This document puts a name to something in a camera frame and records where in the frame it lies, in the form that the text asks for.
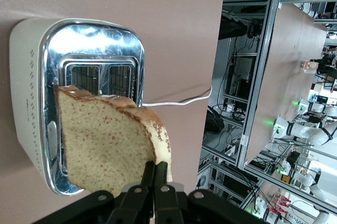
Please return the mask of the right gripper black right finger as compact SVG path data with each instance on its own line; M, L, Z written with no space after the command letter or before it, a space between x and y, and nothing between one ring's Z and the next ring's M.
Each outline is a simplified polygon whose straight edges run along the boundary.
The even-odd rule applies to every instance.
M153 184L155 223L184 223L176 190L167 183L167 169L168 164L160 162L155 170Z

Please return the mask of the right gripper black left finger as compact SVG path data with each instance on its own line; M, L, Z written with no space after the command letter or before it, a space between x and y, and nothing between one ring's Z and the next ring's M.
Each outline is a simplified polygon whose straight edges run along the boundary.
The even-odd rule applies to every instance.
M140 184L134 185L122 195L107 223L150 223L153 217L153 181L155 163L147 162Z

